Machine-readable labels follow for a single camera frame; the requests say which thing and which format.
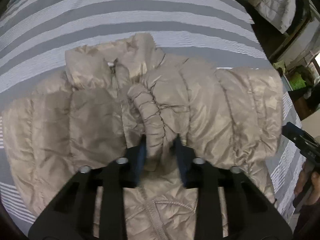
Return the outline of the beige puffer jacket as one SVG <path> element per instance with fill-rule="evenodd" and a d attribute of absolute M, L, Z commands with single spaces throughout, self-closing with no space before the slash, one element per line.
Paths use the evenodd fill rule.
<path fill-rule="evenodd" d="M 278 73 L 167 54 L 150 34 L 66 51 L 66 67 L 2 114 L 15 185 L 39 215 L 82 166 L 100 168 L 146 136 L 146 165 L 124 191 L 129 239 L 192 239 L 197 191 L 178 177 L 173 140 L 214 166 L 239 167 L 274 202 L 265 161 L 283 120 Z"/>

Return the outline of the dark wooden wardrobe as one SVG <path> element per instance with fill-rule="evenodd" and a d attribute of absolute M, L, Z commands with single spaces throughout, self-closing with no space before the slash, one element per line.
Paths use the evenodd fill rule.
<path fill-rule="evenodd" d="M 319 51 L 319 0 L 235 0 L 271 63 L 307 64 Z"/>

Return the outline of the grey hanging puffer coat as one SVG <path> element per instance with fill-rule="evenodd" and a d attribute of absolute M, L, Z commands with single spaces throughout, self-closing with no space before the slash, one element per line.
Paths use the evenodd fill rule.
<path fill-rule="evenodd" d="M 248 0 L 282 34 L 289 29 L 296 13 L 296 0 Z"/>

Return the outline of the grey white striped bedsheet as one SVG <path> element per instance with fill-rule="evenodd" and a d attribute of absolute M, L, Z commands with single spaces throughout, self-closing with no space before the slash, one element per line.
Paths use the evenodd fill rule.
<path fill-rule="evenodd" d="M 235 0 L 17 0 L 1 19 L 1 109 L 64 70 L 66 51 L 136 34 L 150 34 L 167 54 L 202 59 L 217 68 L 274 69 L 251 25 Z M 290 105 L 283 91 L 283 120 L 290 115 L 298 122 Z M 284 157 L 289 145 L 280 135 L 275 155 L 266 161 Z M 284 173 L 280 167 L 269 172 L 274 197 L 276 179 Z M 27 232 L 37 216 L 26 207 L 11 172 L 1 183 L 1 201 Z"/>

